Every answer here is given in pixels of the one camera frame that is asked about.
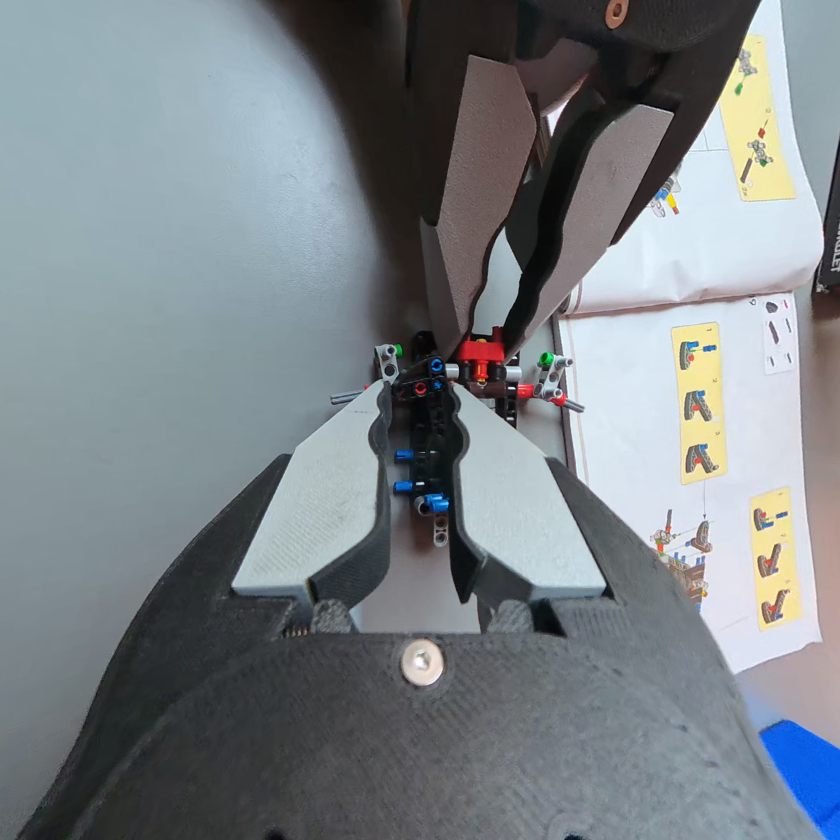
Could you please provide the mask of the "white instruction booklet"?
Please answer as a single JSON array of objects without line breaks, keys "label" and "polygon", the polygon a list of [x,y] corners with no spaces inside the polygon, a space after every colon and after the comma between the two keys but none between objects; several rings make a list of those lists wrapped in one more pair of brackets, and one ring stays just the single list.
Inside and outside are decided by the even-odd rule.
[{"label": "white instruction booklet", "polygon": [[794,292],[823,225],[762,2],[681,165],[551,325],[578,477],[685,588],[734,673],[820,642]]}]

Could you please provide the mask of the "lego set box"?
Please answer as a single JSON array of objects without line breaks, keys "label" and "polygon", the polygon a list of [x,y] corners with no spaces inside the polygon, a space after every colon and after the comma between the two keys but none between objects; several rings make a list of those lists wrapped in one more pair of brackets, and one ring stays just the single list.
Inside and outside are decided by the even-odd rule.
[{"label": "lego set box", "polygon": [[833,177],[823,225],[824,247],[812,282],[812,294],[839,294],[839,147],[836,148]]}]

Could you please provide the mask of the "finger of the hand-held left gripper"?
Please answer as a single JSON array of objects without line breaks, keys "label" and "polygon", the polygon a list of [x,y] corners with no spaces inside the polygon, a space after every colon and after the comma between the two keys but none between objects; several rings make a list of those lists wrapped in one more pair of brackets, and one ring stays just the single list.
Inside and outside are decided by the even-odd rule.
[{"label": "finger of the hand-held left gripper", "polygon": [[576,120],[557,143],[536,241],[503,325],[505,359],[520,351],[603,257],[674,113],[636,104]]},{"label": "finger of the hand-held left gripper", "polygon": [[537,132],[513,65],[467,59],[436,224],[419,225],[437,349],[451,359],[468,338],[489,257],[511,212]]}]

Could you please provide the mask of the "small black lego subassembly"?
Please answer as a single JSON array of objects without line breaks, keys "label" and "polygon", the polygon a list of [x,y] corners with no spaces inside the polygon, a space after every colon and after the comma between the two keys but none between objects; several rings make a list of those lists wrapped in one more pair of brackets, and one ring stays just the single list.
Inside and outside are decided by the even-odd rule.
[{"label": "small black lego subassembly", "polygon": [[405,368],[392,383],[392,399],[397,403],[424,400],[445,393],[448,386],[446,363],[431,354]]}]

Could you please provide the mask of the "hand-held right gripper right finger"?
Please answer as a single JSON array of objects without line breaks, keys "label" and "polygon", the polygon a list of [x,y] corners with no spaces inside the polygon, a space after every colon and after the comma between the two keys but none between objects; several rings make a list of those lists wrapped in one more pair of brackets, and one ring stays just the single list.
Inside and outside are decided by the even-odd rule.
[{"label": "hand-held right gripper right finger", "polygon": [[451,388],[450,564],[461,601],[599,597],[606,581],[542,450]]}]

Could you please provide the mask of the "black lego frame assembly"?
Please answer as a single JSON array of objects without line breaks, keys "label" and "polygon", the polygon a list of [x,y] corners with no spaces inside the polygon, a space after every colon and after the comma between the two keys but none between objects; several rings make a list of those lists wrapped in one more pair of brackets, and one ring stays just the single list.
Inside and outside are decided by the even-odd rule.
[{"label": "black lego frame assembly", "polygon": [[434,334],[420,331],[413,337],[412,355],[401,368],[404,358],[399,343],[374,346],[372,370],[376,380],[390,385],[405,368],[427,355],[435,354],[446,363],[448,386],[445,393],[413,402],[395,402],[407,410],[408,446],[394,453],[396,465],[407,469],[406,478],[393,485],[393,494],[411,501],[418,516],[431,522],[433,544],[448,546],[448,515],[452,511],[450,480],[447,478],[450,457],[444,452],[448,430],[445,396],[448,387],[458,384],[491,407],[511,427],[518,425],[518,411],[528,402],[553,404],[568,412],[583,413],[582,404],[572,400],[561,383],[573,365],[571,358],[543,352],[538,361],[539,378],[523,379],[519,355],[505,361],[502,328],[490,333],[470,333],[449,359],[440,352]]}]

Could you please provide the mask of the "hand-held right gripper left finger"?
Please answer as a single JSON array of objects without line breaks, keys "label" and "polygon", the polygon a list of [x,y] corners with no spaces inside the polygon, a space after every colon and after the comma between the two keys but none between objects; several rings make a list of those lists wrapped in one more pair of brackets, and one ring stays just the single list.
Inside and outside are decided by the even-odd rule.
[{"label": "hand-held right gripper left finger", "polygon": [[291,454],[232,581],[240,596],[362,602],[390,566],[391,387],[372,384]]}]

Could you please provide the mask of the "blue plastic bin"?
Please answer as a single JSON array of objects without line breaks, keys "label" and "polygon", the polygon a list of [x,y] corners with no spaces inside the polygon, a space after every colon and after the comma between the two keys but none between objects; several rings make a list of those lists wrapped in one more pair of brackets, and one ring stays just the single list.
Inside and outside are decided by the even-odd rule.
[{"label": "blue plastic bin", "polygon": [[759,734],[794,798],[827,839],[839,838],[839,748],[788,720]]}]

